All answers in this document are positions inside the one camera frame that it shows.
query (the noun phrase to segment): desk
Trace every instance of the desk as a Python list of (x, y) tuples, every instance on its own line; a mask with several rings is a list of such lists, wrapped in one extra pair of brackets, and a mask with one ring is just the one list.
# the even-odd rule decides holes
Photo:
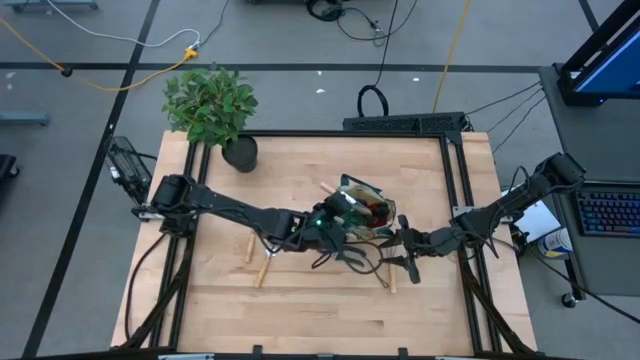
[[(450, 218), (437, 139), (256, 140), (260, 152), (255, 171), (236, 172), (216, 147), (206, 184), (256, 206), (304, 210), (326, 197), (318, 187), (320, 182), (337, 184), (339, 176), (348, 173), (382, 188), (416, 228), (435, 230), (446, 226)], [(183, 134), (165, 133), (152, 193), (163, 175), (182, 173), (187, 148)], [(195, 164), (201, 151), (196, 154)], [(487, 135), (464, 134), (464, 151), (474, 200), (478, 205), (488, 204), (500, 196), (500, 191)], [(460, 182), (456, 185), (463, 203)], [(141, 224), (132, 266), (158, 238), (159, 225), (157, 221)], [(374, 276), (357, 275), (334, 261), (311, 271), (317, 253), (278, 254), (263, 287), (255, 289), (253, 283), (263, 255), (258, 245), (253, 261), (244, 263), (248, 236), (249, 230), (240, 225), (212, 215), (201, 216), (179, 351), (250, 353), (253, 345), (259, 344), (265, 353), (392, 355), (398, 354), (399, 347), (407, 347), (411, 355), (473, 354), (455, 254), (419, 259), (422, 282), (418, 285), (411, 284), (407, 273), (398, 268), (398, 292), (394, 295)], [(499, 228), (496, 236), (509, 239), (506, 227)], [(167, 242), (146, 259), (136, 278), (133, 327), (140, 324), (157, 299), (166, 249)], [(499, 246), (498, 251), (499, 259), (485, 252), (494, 302), (522, 340), (535, 348), (515, 256), (506, 247)], [(387, 278), (387, 270), (381, 275)], [(170, 306), (165, 324), (172, 313)], [(124, 301), (114, 330), (114, 345), (124, 342), (123, 324)], [(160, 344), (168, 339), (167, 325), (164, 330)], [(485, 326), (481, 332), (486, 335)], [(484, 348), (489, 349), (487, 337), (482, 338)]]
[[(555, 69), (544, 67), (539, 74), (562, 148), (587, 170), (587, 181), (640, 181), (640, 101), (612, 99), (596, 108), (569, 107), (562, 100)], [(640, 296), (640, 283), (628, 280), (638, 269), (640, 241), (581, 236), (569, 196), (554, 199), (574, 247), (567, 261), (569, 275), (597, 294)], [(578, 289), (573, 292), (584, 298)]]

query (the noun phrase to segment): wooden stick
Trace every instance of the wooden stick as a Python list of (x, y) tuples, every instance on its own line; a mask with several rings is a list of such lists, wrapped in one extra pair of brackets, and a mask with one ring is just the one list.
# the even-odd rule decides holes
[(396, 280), (396, 267), (389, 264), (389, 292), (395, 294), (398, 292), (398, 280)]
[(267, 270), (269, 270), (269, 265), (271, 265), (271, 255), (268, 255), (264, 262), (262, 263), (262, 267), (260, 268), (260, 272), (258, 273), (258, 277), (256, 278), (256, 282), (254, 287), (259, 289), (262, 287), (262, 282), (264, 281), (264, 277), (267, 276)]
[(325, 183), (320, 183), (320, 188), (324, 191), (327, 192), (327, 194), (331, 195), (334, 192), (336, 192), (336, 189), (331, 188), (331, 186), (325, 184)]
[(247, 264), (251, 262), (251, 258), (253, 257), (253, 248), (256, 246), (256, 236), (256, 233), (253, 231), (249, 235), (249, 246), (247, 246), (247, 255), (244, 258), (244, 262)]

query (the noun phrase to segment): gray floor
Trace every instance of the gray floor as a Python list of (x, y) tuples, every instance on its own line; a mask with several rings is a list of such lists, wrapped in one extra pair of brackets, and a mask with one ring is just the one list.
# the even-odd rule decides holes
[[(365, 63), (375, 64), (382, 49), (353, 42), (334, 24), (309, 17), (296, 1), (269, 1), (249, 6), (231, 0), (224, 25), (200, 51), (197, 63)], [(590, 0), (602, 21), (619, 0)], [(96, 31), (137, 37), (150, 0), (99, 1), (101, 10), (71, 9), (80, 23)], [(383, 27), (392, 3), (354, 1)], [(161, 40), (183, 26), (208, 32), (217, 20), (220, 0), (162, 0), (149, 41)], [(401, 0), (402, 18), (411, 1)], [(419, 0), (414, 16), (389, 47), (388, 63), (443, 64), (464, 0)], [(16, 29), (59, 61), (127, 63), (133, 45), (95, 39), (45, 10), (0, 14)], [(357, 17), (344, 25), (368, 36)], [(577, 0), (477, 0), (454, 58), (463, 65), (548, 65), (563, 61), (589, 35)], [(179, 60), (190, 35), (166, 47), (145, 49), (143, 63)], [(7, 31), (0, 44), (11, 49), (0, 62), (40, 61)], [(107, 86), (118, 86), (123, 71), (77, 71)], [(137, 71), (134, 80), (148, 75)], [(357, 91), (375, 80), (374, 72), (250, 71), (243, 75), (260, 101), (251, 128), (340, 129), (344, 117), (356, 115)], [(168, 74), (131, 91), (116, 133), (126, 135), (139, 151), (158, 150), (167, 128), (162, 105)], [(392, 114), (430, 112), (439, 81), (433, 72), (385, 72), (380, 88)], [(440, 97), (439, 111), (469, 111), (537, 81), (535, 74), (451, 73)], [(491, 132), (495, 147), (524, 115), (529, 104)], [(115, 99), (65, 79), (51, 70), (0, 70), (0, 109), (47, 111), (49, 127), (0, 127), (0, 153), (19, 158), (22, 174), (0, 208), (0, 358), (19, 357), (24, 348), (51, 272), (86, 182), (98, 142)], [(514, 100), (471, 116), (478, 131), (487, 130), (511, 110)], [(365, 112), (380, 113), (372, 97)], [(553, 120), (543, 101), (496, 154), (502, 184), (519, 164), (532, 169), (560, 150)], [(106, 349), (120, 305), (138, 223), (129, 215), (130, 199), (103, 170), (39, 355)], [(594, 301), (574, 310), (560, 305), (566, 284), (534, 259), (521, 262), (522, 278), (538, 346), (558, 356), (589, 359), (631, 358), (640, 353), (640, 328)], [(640, 313), (640, 299), (609, 300)]]

